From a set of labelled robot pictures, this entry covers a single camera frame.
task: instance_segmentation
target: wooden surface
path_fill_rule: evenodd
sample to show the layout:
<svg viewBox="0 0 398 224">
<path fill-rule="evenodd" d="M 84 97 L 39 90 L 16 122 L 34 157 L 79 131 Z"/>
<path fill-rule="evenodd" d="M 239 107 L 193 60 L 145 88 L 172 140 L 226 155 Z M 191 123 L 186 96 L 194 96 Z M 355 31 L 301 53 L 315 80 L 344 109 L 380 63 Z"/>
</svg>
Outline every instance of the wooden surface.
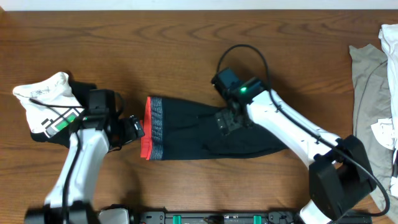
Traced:
<svg viewBox="0 0 398 224">
<path fill-rule="evenodd" d="M 55 184 L 68 149 L 33 142 L 12 89 L 69 70 L 75 80 L 118 91 L 142 117 L 148 95 L 223 106 L 210 85 L 220 55 L 249 43 L 266 56 L 274 89 L 321 127 L 352 133 L 348 46 L 380 47 L 397 11 L 7 12 L 0 21 L 0 223 L 22 223 Z M 225 61 L 241 77 L 263 75 L 257 56 Z M 301 208 L 308 173 L 289 150 L 255 159 L 145 161 L 139 142 L 106 156 L 94 205 L 174 211 Z M 370 197 L 358 208 L 376 212 Z M 387 217 L 375 223 L 389 223 Z"/>
</svg>

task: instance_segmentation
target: black cloth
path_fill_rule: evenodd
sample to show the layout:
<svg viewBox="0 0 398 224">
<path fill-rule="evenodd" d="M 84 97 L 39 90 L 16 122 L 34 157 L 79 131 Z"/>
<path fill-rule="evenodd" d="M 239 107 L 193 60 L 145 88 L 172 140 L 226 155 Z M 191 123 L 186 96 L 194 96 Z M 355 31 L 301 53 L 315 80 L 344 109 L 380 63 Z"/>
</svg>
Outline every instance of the black cloth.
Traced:
<svg viewBox="0 0 398 224">
<path fill-rule="evenodd" d="M 71 80 L 69 80 L 69 85 L 72 88 L 72 93 L 76 97 L 77 101 L 79 101 L 82 106 L 88 106 L 90 90 L 96 89 L 96 85 L 91 83 L 75 82 Z M 51 142 L 69 148 L 69 128 L 63 128 L 51 138 L 48 138 L 44 133 L 30 132 L 30 136 L 34 141 L 37 142 Z"/>
<path fill-rule="evenodd" d="M 252 158 L 287 148 L 257 124 L 248 128 L 242 126 L 224 135 L 215 116 L 223 109 L 185 100 L 150 97 L 151 133 L 145 136 L 152 141 L 149 159 Z"/>
</svg>

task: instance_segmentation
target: gray cloth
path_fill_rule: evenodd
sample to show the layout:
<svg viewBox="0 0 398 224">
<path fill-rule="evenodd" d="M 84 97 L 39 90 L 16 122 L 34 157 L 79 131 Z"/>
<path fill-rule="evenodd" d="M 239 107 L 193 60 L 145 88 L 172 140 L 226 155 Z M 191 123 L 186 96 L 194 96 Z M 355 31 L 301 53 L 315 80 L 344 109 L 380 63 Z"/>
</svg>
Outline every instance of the gray cloth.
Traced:
<svg viewBox="0 0 398 224">
<path fill-rule="evenodd" d="M 349 53 L 353 59 L 354 135 L 363 142 L 373 174 L 389 193 L 391 208 L 387 216 L 398 223 L 398 198 L 389 190 L 393 151 L 380 145 L 371 129 L 378 119 L 391 118 L 387 56 L 370 44 L 361 49 L 350 46 Z M 381 191 L 376 189 L 371 196 L 377 207 L 384 209 Z"/>
</svg>

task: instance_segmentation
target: wood grain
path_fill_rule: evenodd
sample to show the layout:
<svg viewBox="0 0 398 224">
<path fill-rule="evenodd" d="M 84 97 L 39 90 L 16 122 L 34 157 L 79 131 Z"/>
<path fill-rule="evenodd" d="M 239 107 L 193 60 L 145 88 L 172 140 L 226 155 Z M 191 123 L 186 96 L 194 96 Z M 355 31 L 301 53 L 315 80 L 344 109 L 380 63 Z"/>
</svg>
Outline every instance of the wood grain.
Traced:
<svg viewBox="0 0 398 224">
<path fill-rule="evenodd" d="M 348 46 L 380 47 L 381 24 L 397 11 L 98 11 L 8 12 L 0 21 L 0 223 L 22 223 L 41 205 L 68 150 L 33 142 L 21 84 L 69 70 L 75 80 L 118 91 L 126 113 L 142 117 L 148 95 L 223 106 L 210 85 L 220 55 L 248 43 L 267 57 L 274 89 L 321 127 L 352 133 Z M 263 75 L 259 59 L 235 50 L 226 66 L 242 78 Z M 300 208 L 308 200 L 305 166 L 289 150 L 255 159 L 145 161 L 139 143 L 106 156 L 95 208 L 112 203 L 170 211 Z M 370 197 L 358 208 L 376 212 Z M 390 223 L 387 217 L 375 223 Z"/>
</svg>

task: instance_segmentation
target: white wall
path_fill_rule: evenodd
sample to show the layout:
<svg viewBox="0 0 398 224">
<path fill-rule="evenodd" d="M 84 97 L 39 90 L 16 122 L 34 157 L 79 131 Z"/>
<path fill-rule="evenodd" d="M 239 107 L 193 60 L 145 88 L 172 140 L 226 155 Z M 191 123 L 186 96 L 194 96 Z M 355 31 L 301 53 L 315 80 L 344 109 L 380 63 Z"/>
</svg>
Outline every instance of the white wall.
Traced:
<svg viewBox="0 0 398 224">
<path fill-rule="evenodd" d="M 398 9 L 398 0 L 0 0 L 0 6 L 6 11 Z"/>
</svg>

